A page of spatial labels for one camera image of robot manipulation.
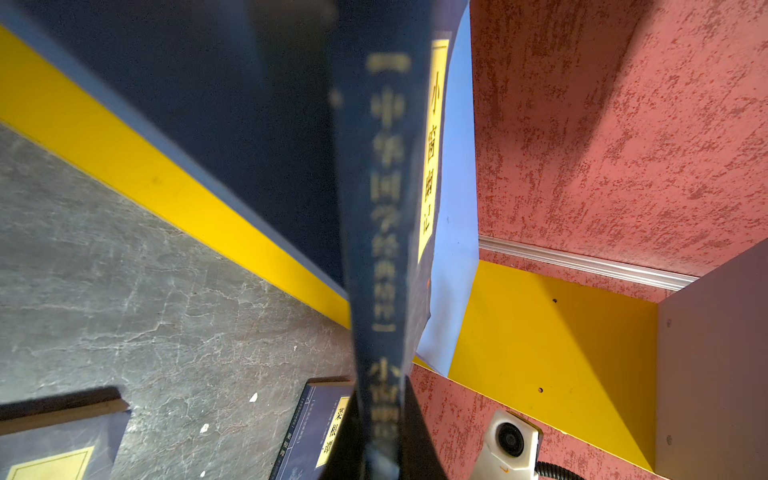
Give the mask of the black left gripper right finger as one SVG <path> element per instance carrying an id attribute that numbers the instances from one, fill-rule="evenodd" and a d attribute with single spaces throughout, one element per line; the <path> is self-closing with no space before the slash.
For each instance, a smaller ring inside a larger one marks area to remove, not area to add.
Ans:
<path id="1" fill-rule="evenodd" d="M 448 477 L 433 445 L 409 377 L 406 378 L 404 391 L 400 478 L 405 480 L 447 480 Z"/>

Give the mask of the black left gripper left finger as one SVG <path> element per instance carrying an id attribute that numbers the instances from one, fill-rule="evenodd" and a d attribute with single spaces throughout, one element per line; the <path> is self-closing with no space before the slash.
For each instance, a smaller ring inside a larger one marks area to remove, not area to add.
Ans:
<path id="1" fill-rule="evenodd" d="M 363 441 L 357 392 L 350 397 L 340 430 L 320 480 L 359 480 L 363 475 Z"/>

